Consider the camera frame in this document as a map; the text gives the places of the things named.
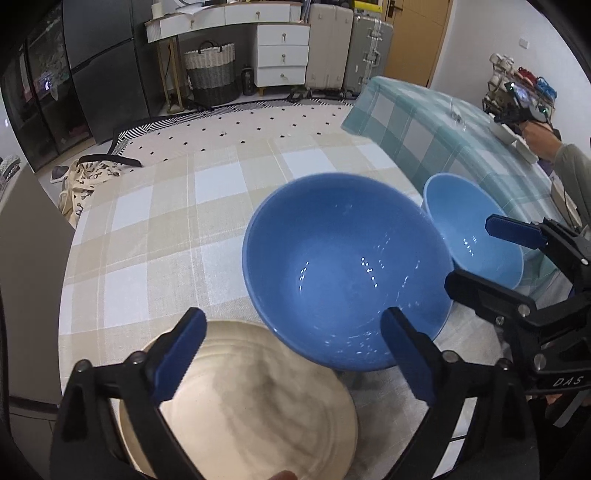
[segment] beige plaid tablecloth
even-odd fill
[[[246,226],[278,186],[326,171],[372,177],[421,201],[377,145],[342,131],[195,152],[99,186],[80,217],[64,280],[62,385],[77,360],[120,362],[191,306],[209,318],[260,322],[242,277]],[[468,361],[493,363],[500,356],[493,329],[462,307],[454,308],[437,343]],[[345,373],[342,380],[359,416],[348,478],[382,478],[425,408],[397,368]]]

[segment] woven basket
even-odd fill
[[[198,50],[184,54],[195,101],[204,106],[231,102],[240,95],[236,84],[234,43],[204,41]]]

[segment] blue bowl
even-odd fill
[[[507,288],[519,285],[521,247],[486,232],[486,219],[505,213],[478,185],[452,173],[438,173],[425,184],[423,208],[460,268]]]
[[[395,365],[380,334],[400,307],[435,338],[452,302],[452,259],[427,215],[375,180],[321,174],[275,191],[253,215],[242,246],[248,294],[292,350],[339,370]]]

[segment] suitcase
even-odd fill
[[[305,86],[337,89],[343,86],[353,11],[334,5],[310,6],[310,53]]]
[[[393,33],[389,23],[355,15],[344,90],[358,95],[370,78],[384,73]]]

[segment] door handle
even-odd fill
[[[372,68],[376,68],[379,65],[379,61],[382,59],[382,54],[376,50],[374,52],[374,57],[374,65],[372,66]]]
[[[404,8],[396,6],[396,0],[388,0],[388,12],[386,17],[392,18],[394,16],[394,10],[404,11]]]

